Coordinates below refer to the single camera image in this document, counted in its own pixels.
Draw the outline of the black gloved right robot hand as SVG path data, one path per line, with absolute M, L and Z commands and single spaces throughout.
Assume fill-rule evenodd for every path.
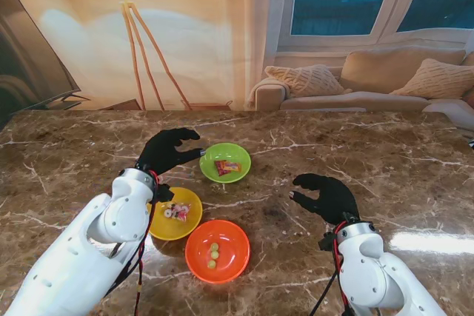
M 293 185 L 319 192 L 317 199 L 298 191 L 290 192 L 290 199 L 305 210 L 319 215 L 326 223 L 339 225 L 342 221 L 360 221 L 356 199 L 350 189 L 339 179 L 304 173 L 293 179 Z

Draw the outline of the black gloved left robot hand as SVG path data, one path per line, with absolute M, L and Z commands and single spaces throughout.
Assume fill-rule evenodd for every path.
M 178 165 L 194 161 L 205 154 L 205 149 L 195 148 L 181 152 L 176 148 L 180 147 L 184 141 L 199 139 L 200 135 L 195 130 L 185 127 L 162 130 L 145 144 L 135 168 L 161 175 Z

